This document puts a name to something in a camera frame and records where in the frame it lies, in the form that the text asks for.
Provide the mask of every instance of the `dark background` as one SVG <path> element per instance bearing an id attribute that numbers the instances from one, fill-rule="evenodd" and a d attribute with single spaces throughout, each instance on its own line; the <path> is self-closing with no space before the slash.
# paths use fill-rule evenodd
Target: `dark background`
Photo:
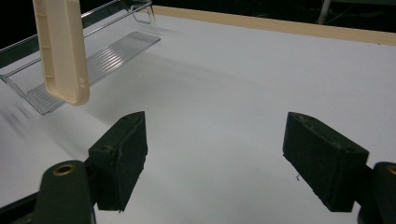
<path id="1" fill-rule="evenodd" d="M 82 13 L 110 0 L 80 0 Z M 321 0 L 153 0 L 153 5 L 316 23 Z M 0 49 L 36 33 L 31 0 L 0 3 Z M 396 33 L 396 7 L 332 3 L 326 25 Z"/>

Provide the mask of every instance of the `transparent container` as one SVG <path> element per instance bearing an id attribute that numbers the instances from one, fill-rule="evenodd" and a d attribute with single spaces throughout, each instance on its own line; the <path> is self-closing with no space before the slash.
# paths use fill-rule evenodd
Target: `transparent container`
<path id="1" fill-rule="evenodd" d="M 160 41 L 151 1 L 115 0 L 81 19 L 91 86 Z M 64 104 L 46 90 L 36 35 L 0 50 L 0 78 L 41 115 Z"/>

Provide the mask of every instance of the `clear plastic tray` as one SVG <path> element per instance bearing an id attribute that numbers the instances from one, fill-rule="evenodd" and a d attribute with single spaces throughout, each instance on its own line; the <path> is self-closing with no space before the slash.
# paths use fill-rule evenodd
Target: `clear plastic tray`
<path id="1" fill-rule="evenodd" d="M 115 0 L 81 18 L 91 86 L 160 40 L 151 1 Z M 41 115 L 64 104 L 46 90 L 36 35 L 0 50 L 0 78 Z"/>

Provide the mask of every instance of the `beige plastic object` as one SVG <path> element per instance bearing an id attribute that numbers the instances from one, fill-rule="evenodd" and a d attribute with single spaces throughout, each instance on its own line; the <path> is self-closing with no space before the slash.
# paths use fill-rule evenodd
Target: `beige plastic object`
<path id="1" fill-rule="evenodd" d="M 79 0 L 33 0 L 44 83 L 49 94 L 83 105 L 90 98 Z"/>

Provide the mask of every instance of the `wooden strip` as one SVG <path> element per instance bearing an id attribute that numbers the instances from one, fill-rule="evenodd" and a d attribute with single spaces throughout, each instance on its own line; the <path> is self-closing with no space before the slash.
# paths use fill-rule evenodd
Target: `wooden strip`
<path id="1" fill-rule="evenodd" d="M 396 46 L 396 34 L 394 33 L 350 29 L 344 27 L 334 27 L 295 21 L 270 20 L 175 7 L 154 6 L 154 13 L 158 15 L 189 20 L 208 21 L 219 24 L 247 27 L 259 30 L 276 31 L 288 34 L 312 35 L 333 39 L 343 39 Z"/>

